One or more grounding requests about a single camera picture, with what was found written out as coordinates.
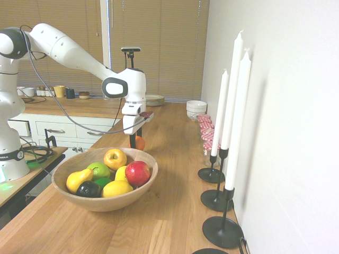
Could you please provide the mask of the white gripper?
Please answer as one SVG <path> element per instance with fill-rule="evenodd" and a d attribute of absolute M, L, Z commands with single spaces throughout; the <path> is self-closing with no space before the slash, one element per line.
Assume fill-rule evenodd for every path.
<path fill-rule="evenodd" d="M 136 148 L 136 134 L 142 138 L 142 125 L 144 117 L 140 114 L 146 111 L 146 103 L 125 103 L 122 108 L 123 130 L 129 135 L 130 148 Z"/>

